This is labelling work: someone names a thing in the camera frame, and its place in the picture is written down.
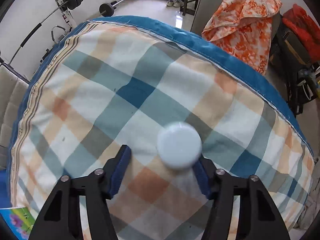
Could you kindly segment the small white bottle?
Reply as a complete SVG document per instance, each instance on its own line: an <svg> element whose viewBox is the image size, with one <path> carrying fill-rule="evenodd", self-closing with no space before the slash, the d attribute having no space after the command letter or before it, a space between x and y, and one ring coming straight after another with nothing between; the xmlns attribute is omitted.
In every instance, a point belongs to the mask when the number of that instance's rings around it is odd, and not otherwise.
<svg viewBox="0 0 320 240"><path fill-rule="evenodd" d="M193 126L172 122L157 136L157 151L163 164L174 170L192 167L202 152L202 140Z"/></svg>

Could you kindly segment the pair of shoes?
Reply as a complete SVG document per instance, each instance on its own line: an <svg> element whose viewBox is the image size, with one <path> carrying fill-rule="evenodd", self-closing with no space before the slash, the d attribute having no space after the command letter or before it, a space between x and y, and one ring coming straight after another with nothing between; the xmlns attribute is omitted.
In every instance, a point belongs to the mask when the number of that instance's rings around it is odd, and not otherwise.
<svg viewBox="0 0 320 240"><path fill-rule="evenodd" d="M182 7L184 3L181 0L168 0L167 7Z"/></svg>

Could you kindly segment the cardboard box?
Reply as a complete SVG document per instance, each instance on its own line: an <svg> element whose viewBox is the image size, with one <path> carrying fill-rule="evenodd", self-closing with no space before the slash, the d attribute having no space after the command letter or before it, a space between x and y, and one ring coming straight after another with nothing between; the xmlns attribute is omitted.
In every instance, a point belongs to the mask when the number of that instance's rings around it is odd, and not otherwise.
<svg viewBox="0 0 320 240"><path fill-rule="evenodd" d="M29 239L35 218L27 207L1 209L1 216L17 239Z"/></svg>

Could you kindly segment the orange floral cloth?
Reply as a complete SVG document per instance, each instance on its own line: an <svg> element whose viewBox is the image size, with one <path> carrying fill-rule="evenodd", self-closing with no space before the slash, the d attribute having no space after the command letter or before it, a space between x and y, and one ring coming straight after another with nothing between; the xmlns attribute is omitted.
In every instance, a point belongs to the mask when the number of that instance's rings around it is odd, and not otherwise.
<svg viewBox="0 0 320 240"><path fill-rule="evenodd" d="M281 0L223 0L201 35L265 75L273 16L281 6Z"/></svg>

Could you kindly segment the grey chair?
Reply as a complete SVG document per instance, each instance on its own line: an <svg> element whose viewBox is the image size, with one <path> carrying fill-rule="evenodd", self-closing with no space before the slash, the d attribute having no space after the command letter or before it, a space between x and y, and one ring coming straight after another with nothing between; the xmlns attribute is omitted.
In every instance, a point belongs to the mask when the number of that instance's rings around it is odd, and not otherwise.
<svg viewBox="0 0 320 240"><path fill-rule="evenodd" d="M190 31L201 36L201 33L214 12L223 0L199 0Z"/></svg>

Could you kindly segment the red cloth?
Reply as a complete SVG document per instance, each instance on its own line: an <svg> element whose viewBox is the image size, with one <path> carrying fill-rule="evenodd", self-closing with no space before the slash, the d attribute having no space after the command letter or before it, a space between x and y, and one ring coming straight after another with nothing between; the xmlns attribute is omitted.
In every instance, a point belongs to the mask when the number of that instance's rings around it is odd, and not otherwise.
<svg viewBox="0 0 320 240"><path fill-rule="evenodd" d="M319 61L320 29L306 11L297 4L283 14L282 22L291 29L308 51L311 62Z"/></svg>

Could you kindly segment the plaid tablecloth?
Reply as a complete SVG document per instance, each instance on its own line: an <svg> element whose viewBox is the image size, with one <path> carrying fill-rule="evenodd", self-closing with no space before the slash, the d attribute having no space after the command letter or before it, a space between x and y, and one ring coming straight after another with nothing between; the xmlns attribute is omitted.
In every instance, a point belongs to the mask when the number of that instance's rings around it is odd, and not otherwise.
<svg viewBox="0 0 320 240"><path fill-rule="evenodd" d="M62 175L86 176L126 144L132 160L108 204L119 238L199 239L209 204L192 170L165 167L157 152L172 122L193 126L217 167L256 174L293 228L314 160L286 101L219 47L139 16L84 22L39 66L9 144L11 204L37 216Z"/></svg>

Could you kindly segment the barbell on rack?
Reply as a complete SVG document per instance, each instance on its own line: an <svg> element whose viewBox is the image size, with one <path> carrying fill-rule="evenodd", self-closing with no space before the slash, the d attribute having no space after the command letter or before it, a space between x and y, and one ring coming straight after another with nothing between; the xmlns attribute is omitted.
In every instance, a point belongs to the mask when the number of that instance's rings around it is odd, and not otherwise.
<svg viewBox="0 0 320 240"><path fill-rule="evenodd" d="M83 2L83 0L63 0L64 2L67 3L67 8L69 9L69 11L71 12L71 10L74 10L75 8L79 7L81 5L81 3ZM32 30L31 32L25 37L25 39L21 42L20 46L17 48L17 50L15 51L14 55L12 56L12 58L10 59L8 65L11 65L11 63L13 62L13 60L15 59L16 55L18 54L18 52L25 46L25 44L29 41L29 39L42 27L43 23L48 20L48 18L50 18L50 16L52 16L56 11L59 11L59 7L57 6L56 9L54 9L52 12L50 12L41 22L39 22ZM55 28L60 28L62 30L64 30L66 32L66 34L68 34L71 30L67 31L66 28L59 26L59 25L55 25L51 31L51 37L52 37L52 41L57 44L57 42L54 40L54 29Z"/></svg>

